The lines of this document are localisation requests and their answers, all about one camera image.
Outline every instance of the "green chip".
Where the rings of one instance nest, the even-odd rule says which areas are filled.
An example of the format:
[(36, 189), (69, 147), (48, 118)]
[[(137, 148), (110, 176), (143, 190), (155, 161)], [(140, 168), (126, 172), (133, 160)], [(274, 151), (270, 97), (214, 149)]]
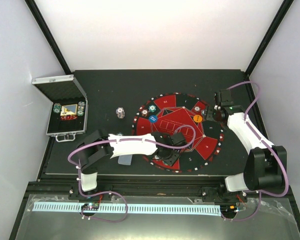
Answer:
[(150, 113), (153, 113), (153, 112), (155, 112), (155, 111), (156, 111), (156, 109), (157, 109), (157, 108), (156, 108), (156, 106), (155, 106), (155, 105), (150, 105), (150, 106), (149, 106), (149, 112), (150, 112)]
[(85, 112), (84, 111), (81, 111), (81, 110), (79, 110), (78, 112), (77, 112), (77, 115), (78, 116), (83, 116), (85, 114)]
[(53, 111), (54, 111), (56, 114), (58, 114), (58, 113), (60, 113), (61, 110), (60, 110), (59, 108), (54, 107), (54, 108), (53, 108)]
[(59, 110), (61, 110), (61, 104), (60, 103), (55, 103), (54, 105), (53, 105), (53, 109), (59, 109)]

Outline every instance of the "silver aluminum case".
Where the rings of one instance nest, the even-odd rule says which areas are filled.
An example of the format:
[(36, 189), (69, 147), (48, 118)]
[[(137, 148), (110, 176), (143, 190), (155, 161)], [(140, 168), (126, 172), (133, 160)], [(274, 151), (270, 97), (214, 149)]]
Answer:
[[(87, 94), (86, 94), (86, 92), (84, 91), (84, 89), (82, 88), (82, 86), (80, 85), (80, 83), (78, 82), (78, 80), (75, 78), (75, 76), (73, 74), (71, 74), (71, 75), (62, 75), (62, 76), (51, 76), (51, 77), (39, 77), (39, 78), (32, 79), (32, 84), (33, 85), (53, 84), (53, 83), (66, 82), (66, 81), (73, 82), (85, 98), (84, 124), (83, 124), (83, 129), (82, 130), (48, 133), (49, 123), (50, 123), (50, 122), (48, 122), (47, 127), (46, 127), (46, 135), (48, 135), (50, 137), (55, 137), (55, 140), (59, 143), (60, 142), (74, 141), (76, 139), (77, 134), (84, 134), (86, 132), (86, 130), (87, 130), (87, 121), (88, 121), (88, 108), (89, 108)], [(40, 92), (46, 98), (48, 98), (42, 91), (40, 91)], [(51, 117), (53, 106), (54, 106), (54, 102), (51, 101), (51, 109), (50, 109), (50, 114), (49, 114), (49, 120), (50, 120), (50, 117)]]

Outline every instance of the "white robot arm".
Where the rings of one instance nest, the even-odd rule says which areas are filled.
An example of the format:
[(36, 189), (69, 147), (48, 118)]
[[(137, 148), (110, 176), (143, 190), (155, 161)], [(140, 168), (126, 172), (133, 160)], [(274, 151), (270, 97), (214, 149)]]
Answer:
[[(111, 158), (123, 155), (142, 154), (148, 156), (156, 155), (160, 157), (165, 164), (172, 166), (180, 156), (181, 146), (187, 144), (181, 132), (173, 135), (152, 132), (139, 136), (118, 136), (108, 134), (106, 131), (99, 129), (86, 137), (78, 147), (102, 141), (107, 143), (85, 148), (78, 152), (81, 166), (81, 187), (84, 192), (97, 187), (98, 161), (107, 161)], [(158, 144), (179, 147), (179, 149), (162, 147)]]
[(244, 171), (225, 178), (227, 190), (229, 192), (254, 191), (283, 185), (285, 183), (283, 173), (264, 143), (276, 152), (285, 169), (287, 151), (282, 146), (275, 146), (261, 134), (249, 116), (245, 116), (242, 106), (234, 104), (230, 90), (217, 92), (214, 99), (214, 109), (207, 107), (204, 118), (226, 124), (236, 134), (248, 153)]

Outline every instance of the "poker chip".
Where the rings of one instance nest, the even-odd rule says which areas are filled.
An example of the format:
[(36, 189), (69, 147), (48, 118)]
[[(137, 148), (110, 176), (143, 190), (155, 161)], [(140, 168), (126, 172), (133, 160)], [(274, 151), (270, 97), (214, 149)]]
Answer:
[(201, 115), (194, 115), (193, 121), (195, 121), (196, 123), (201, 123), (203, 121), (203, 118)]
[(125, 110), (123, 107), (118, 107), (115, 111), (119, 119), (123, 119), (125, 117)]
[(149, 117), (150, 123), (154, 124), (158, 121), (158, 117), (156, 115), (152, 115)]
[(154, 112), (156, 111), (156, 109), (157, 109), (157, 108), (156, 108), (155, 105), (150, 105), (150, 106), (149, 106), (149, 112), (150, 112), (150, 113), (154, 113)]
[(53, 105), (53, 111), (54, 111), (56, 114), (58, 114), (58, 113), (61, 112), (61, 108), (62, 108), (62, 106), (61, 106), (60, 103), (55, 103), (55, 104)]
[(61, 110), (60, 110), (59, 108), (53, 108), (53, 111), (54, 111), (56, 114), (59, 114)]
[(146, 110), (146, 109), (142, 110), (141, 115), (143, 117), (146, 117), (148, 115), (148, 110)]
[(85, 113), (84, 113), (84, 111), (79, 110), (79, 111), (77, 112), (77, 114), (78, 114), (78, 116), (83, 116)]

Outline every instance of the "poker table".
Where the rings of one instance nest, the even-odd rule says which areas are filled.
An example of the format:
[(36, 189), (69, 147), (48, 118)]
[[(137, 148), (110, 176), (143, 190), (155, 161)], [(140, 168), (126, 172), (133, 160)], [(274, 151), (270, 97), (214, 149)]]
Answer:
[[(202, 118), (206, 106), (214, 105), (214, 95), (221, 89), (243, 82), (240, 70), (171, 69), (171, 70), (76, 70), (74, 76), (88, 99), (88, 120), (85, 134), (75, 141), (56, 142), (50, 139), (43, 159), (43, 176), (76, 178), (76, 168), (68, 163), (68, 155), (84, 138), (97, 129), (124, 136), (151, 132), (173, 134), (180, 131), (189, 142), (173, 166), (156, 156), (133, 155), (131, 165), (118, 164), (118, 157), (97, 162), (98, 178), (105, 176), (171, 176), (213, 177), (243, 172), (247, 153), (237, 136), (217, 122)], [(237, 105), (247, 108), (251, 96), (245, 85), (231, 90)], [(124, 109), (118, 118), (117, 108)], [(251, 121), (256, 117), (251, 111)]]

